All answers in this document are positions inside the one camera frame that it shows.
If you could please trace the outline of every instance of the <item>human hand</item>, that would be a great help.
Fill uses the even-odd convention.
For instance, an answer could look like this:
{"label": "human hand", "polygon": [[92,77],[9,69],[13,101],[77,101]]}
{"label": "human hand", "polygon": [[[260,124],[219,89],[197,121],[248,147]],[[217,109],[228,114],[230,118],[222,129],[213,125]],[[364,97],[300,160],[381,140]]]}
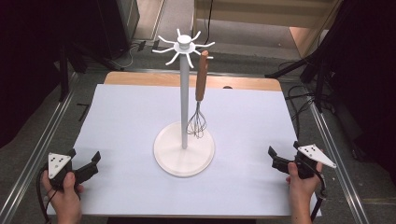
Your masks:
{"label": "human hand", "polygon": [[[53,208],[55,209],[58,224],[75,224],[81,220],[81,203],[77,196],[74,186],[76,183],[76,177],[72,172],[67,173],[64,178],[64,190],[58,190],[52,188],[49,180],[48,170],[44,171],[42,182],[47,192],[47,196],[53,198],[50,200]],[[78,192],[82,192],[84,188],[78,185]]]}
{"label": "human hand", "polygon": [[[292,223],[311,223],[309,204],[320,180],[316,175],[311,178],[301,179],[298,176],[298,168],[294,162],[290,162],[288,168],[290,176],[286,178],[286,181],[289,183],[291,221]],[[322,164],[318,162],[317,170],[321,172],[321,169]]]}

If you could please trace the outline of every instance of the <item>whisk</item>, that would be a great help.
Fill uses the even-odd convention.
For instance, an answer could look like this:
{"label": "whisk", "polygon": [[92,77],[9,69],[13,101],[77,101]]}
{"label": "whisk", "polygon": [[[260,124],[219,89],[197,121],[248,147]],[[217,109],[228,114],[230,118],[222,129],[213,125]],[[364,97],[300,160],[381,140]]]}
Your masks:
{"label": "whisk", "polygon": [[207,50],[204,50],[201,53],[195,86],[195,100],[197,101],[197,106],[195,108],[195,113],[189,119],[187,124],[187,133],[193,134],[197,138],[204,136],[204,129],[206,128],[206,119],[204,114],[201,112],[200,106],[202,100],[204,100],[205,94],[208,56],[209,52]]}

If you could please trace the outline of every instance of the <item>metal frame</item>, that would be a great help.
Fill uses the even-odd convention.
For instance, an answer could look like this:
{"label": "metal frame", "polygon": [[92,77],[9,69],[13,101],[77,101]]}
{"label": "metal frame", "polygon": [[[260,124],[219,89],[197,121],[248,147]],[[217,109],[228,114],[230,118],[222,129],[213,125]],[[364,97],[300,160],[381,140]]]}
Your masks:
{"label": "metal frame", "polygon": [[[156,69],[134,69],[131,72],[145,72],[145,73],[168,73],[168,74],[179,74],[179,71],[174,70],[156,70]],[[210,73],[210,76],[217,77],[262,77],[262,75],[252,75],[252,74],[236,74],[236,73]],[[79,82],[79,76],[77,73],[74,73],[70,80],[70,92],[66,95],[64,101],[59,103],[53,113],[52,117],[49,120],[49,123],[42,133],[35,149],[26,163],[23,171],[21,172],[20,177],[17,182],[14,184],[10,193],[8,194],[6,203],[4,204],[1,212],[0,212],[0,220],[2,224],[10,223],[13,218],[18,206],[23,198],[24,193],[26,192],[29,184],[34,177],[34,173],[37,171],[38,166],[42,159],[44,158],[45,152],[47,151],[47,147],[50,144],[50,140],[54,135],[62,117],[64,116],[64,112],[69,106],[70,100],[74,95],[75,86]],[[318,112],[314,105],[310,106],[312,115],[315,119],[316,124],[318,125],[318,129],[323,138],[325,147],[329,152],[329,157],[332,161],[334,161],[338,167],[335,169],[337,177],[340,181],[340,185],[345,193],[346,200],[351,209],[352,215],[355,218],[356,223],[370,223],[368,217],[364,211],[363,205],[361,203],[361,198],[358,195],[355,187],[353,186],[349,174],[347,172],[347,168],[345,167],[340,154],[338,153],[338,148],[332,139],[332,135],[329,131],[329,128],[326,124],[325,118],[322,114]]]}
{"label": "metal frame", "polygon": [[76,84],[79,81],[79,76],[77,73],[74,73],[70,80],[70,92],[65,96],[64,101],[60,102],[55,112],[47,124],[46,129],[41,134],[40,139],[38,140],[37,145],[35,145],[35,149],[32,152],[32,155],[29,158],[29,161],[26,162],[20,177],[15,182],[12,187],[10,193],[8,194],[7,200],[0,212],[0,220],[2,224],[8,224],[11,222],[11,219],[14,217],[15,212],[18,209],[18,206],[21,203],[21,200],[28,189],[33,177],[35,176],[35,172],[37,171],[40,162],[42,162],[44,155],[47,151],[47,148],[50,144],[50,140],[52,136],[55,134],[55,131],[58,128],[59,123],[64,116],[64,112],[69,106],[70,100],[73,97],[74,89]]}
{"label": "metal frame", "polygon": [[349,208],[352,212],[353,217],[355,218],[356,223],[370,223],[364,208],[361,202],[361,198],[359,197],[358,192],[356,191],[352,181],[350,180],[349,174],[347,172],[347,168],[345,167],[343,160],[341,159],[340,154],[338,153],[338,148],[332,139],[332,135],[329,131],[329,128],[326,124],[325,118],[323,114],[318,112],[318,109],[315,105],[311,105],[311,112],[315,119],[315,122],[318,125],[318,129],[323,138],[323,142],[327,151],[329,152],[329,157],[332,161],[337,164],[337,168],[335,169],[335,173],[340,181],[341,188],[344,191],[346,196],[346,200],[349,204]]}

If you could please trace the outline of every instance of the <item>white triangular marker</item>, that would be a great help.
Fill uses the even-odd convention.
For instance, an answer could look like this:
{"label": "white triangular marker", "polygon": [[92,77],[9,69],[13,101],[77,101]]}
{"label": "white triangular marker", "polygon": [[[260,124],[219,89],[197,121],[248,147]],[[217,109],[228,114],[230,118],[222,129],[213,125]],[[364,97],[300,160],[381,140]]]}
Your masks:
{"label": "white triangular marker", "polygon": [[301,151],[306,157],[311,160],[319,161],[327,166],[332,168],[337,167],[337,165],[332,162],[317,146],[310,145],[305,147],[298,147],[299,151]]}
{"label": "white triangular marker", "polygon": [[71,159],[70,156],[49,153],[49,179],[55,177]]}

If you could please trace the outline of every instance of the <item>white tabletop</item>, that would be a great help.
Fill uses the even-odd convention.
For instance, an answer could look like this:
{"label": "white tabletop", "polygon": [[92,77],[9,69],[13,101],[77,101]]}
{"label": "white tabletop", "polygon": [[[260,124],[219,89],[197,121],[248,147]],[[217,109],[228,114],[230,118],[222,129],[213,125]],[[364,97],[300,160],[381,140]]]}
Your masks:
{"label": "white tabletop", "polygon": [[[269,146],[289,160],[296,154],[283,93],[206,89],[201,110],[216,151],[211,164],[189,178],[169,175],[153,156],[157,134],[180,120],[179,100],[178,87],[97,86],[73,159],[77,169],[96,151],[102,155],[99,173],[83,184],[83,214],[289,216],[287,175],[272,168],[268,155]],[[190,89],[190,115],[194,110]]]}

